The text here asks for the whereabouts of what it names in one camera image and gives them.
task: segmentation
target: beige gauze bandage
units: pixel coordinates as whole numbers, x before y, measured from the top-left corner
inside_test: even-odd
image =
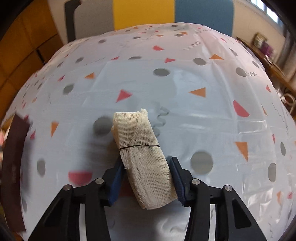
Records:
[[[163,152],[155,146],[159,144],[147,111],[116,112],[112,133],[119,149],[129,147],[120,155],[141,208],[156,209],[175,200],[172,176]]]

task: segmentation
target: table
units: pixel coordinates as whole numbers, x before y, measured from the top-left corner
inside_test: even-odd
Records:
[[[273,64],[269,63],[266,58],[265,55],[260,51],[259,48],[257,48],[256,46],[254,46],[253,44],[237,37],[237,40],[239,40],[240,42],[242,42],[244,45],[246,45],[255,55],[256,57],[260,60],[260,62],[263,64],[264,68],[265,68],[265,72],[267,73],[269,78],[272,77],[276,77],[279,82],[281,84],[283,84],[290,92],[291,94],[296,97],[296,91],[292,88],[292,86],[289,84],[289,79],[287,79],[287,77],[281,73],[281,71],[274,66]]]

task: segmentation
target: beige wall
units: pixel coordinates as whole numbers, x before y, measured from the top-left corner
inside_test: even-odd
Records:
[[[285,37],[282,35],[277,23],[246,0],[233,0],[233,2],[232,36],[251,42],[254,34],[260,32],[268,38],[268,43],[276,50],[278,57],[284,45]]]

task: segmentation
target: silver screw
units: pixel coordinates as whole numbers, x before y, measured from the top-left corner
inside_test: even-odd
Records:
[[[96,184],[102,184],[104,183],[104,179],[103,178],[97,178],[96,179]]]
[[[64,187],[63,187],[63,190],[64,191],[68,191],[68,190],[70,190],[71,189],[71,185],[70,184],[67,184],[67,185],[65,185]]]
[[[195,179],[192,179],[192,184],[194,184],[194,185],[198,185],[198,184],[200,184],[200,180],[199,179],[197,179],[197,178],[195,178]]]
[[[232,191],[232,186],[226,185],[224,188],[228,192]]]

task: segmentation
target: gray circle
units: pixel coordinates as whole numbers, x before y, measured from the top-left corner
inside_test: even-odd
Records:
[[[230,50],[235,56],[237,56],[237,53],[234,50],[232,50],[232,49],[230,49]]]
[[[37,161],[37,172],[41,177],[44,177],[45,175],[45,160],[39,159]]]
[[[97,178],[95,182],[96,182],[96,184],[103,184],[104,179],[103,178]]]
[[[281,142],[281,153],[282,155],[286,155],[286,148],[285,148],[285,145],[283,144],[283,142]]]
[[[252,63],[253,63],[257,68],[259,68],[259,65],[258,65],[256,62],[252,61]]]
[[[63,64],[63,62],[59,63],[59,65],[57,66],[57,68],[61,67]]]
[[[242,76],[242,77],[247,76],[246,72],[242,68],[237,68],[235,71],[239,76]]]
[[[26,202],[26,200],[24,198],[22,198],[22,208],[23,208],[25,213],[28,211],[27,202]]]
[[[198,185],[198,184],[200,184],[200,180],[197,179],[197,178],[192,179],[191,182],[192,182],[192,184],[194,184],[194,185]]]
[[[129,59],[133,60],[133,59],[141,59],[141,58],[142,58],[141,56],[133,56],[133,57],[130,57]]]
[[[170,72],[167,69],[155,69],[153,74],[156,76],[167,76]]]
[[[213,168],[213,160],[209,153],[198,151],[191,157],[190,165],[197,174],[208,174]]]
[[[206,64],[206,61],[203,60],[202,58],[195,58],[193,60],[194,63],[196,63],[197,65],[205,65]]]
[[[232,186],[226,185],[224,188],[228,192],[232,191]]]
[[[271,163],[267,169],[267,175],[271,182],[276,181],[276,164]]]
[[[67,95],[69,94],[74,88],[74,84],[71,85],[67,85],[64,89],[63,89],[63,95]]]
[[[79,63],[79,62],[81,62],[83,59],[84,59],[84,57],[80,57],[80,58],[78,58],[78,59],[75,61],[75,63]]]
[[[98,118],[93,125],[95,135],[104,136],[107,135],[112,128],[112,119],[107,116]]]
[[[65,186],[63,186],[63,190],[64,191],[68,191],[68,190],[70,190],[71,189],[71,185],[70,184],[66,184]]]

